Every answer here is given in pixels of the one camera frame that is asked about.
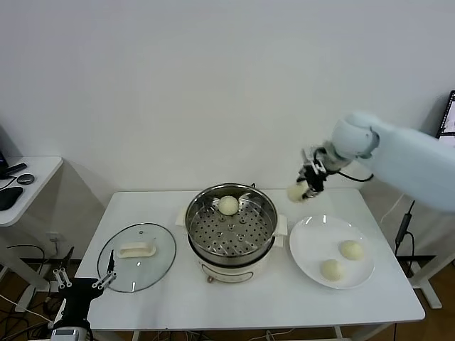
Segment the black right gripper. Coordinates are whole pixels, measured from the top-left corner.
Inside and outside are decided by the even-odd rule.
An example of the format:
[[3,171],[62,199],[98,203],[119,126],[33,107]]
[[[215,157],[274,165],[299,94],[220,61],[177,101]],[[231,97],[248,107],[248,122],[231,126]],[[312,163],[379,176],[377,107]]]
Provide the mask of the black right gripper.
[[318,159],[320,147],[311,147],[310,149],[301,150],[302,166],[298,172],[297,183],[306,181],[309,188],[305,191],[304,197],[311,199],[317,197],[324,191],[324,182],[327,179],[326,171],[322,170],[321,162]]

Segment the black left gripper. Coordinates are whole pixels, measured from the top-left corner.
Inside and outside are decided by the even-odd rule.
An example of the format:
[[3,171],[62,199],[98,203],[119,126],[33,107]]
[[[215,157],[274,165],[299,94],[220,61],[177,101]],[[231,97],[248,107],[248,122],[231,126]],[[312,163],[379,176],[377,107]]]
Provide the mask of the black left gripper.
[[73,252],[74,247],[71,247],[58,266],[53,269],[58,288],[63,288],[60,290],[60,294],[65,299],[65,307],[62,318],[58,321],[58,327],[90,329],[87,317],[91,302],[99,298],[103,294],[103,288],[108,287],[117,277],[117,273],[114,271],[114,251],[110,252],[107,273],[99,280],[96,278],[74,278],[70,280],[66,269],[70,264]]

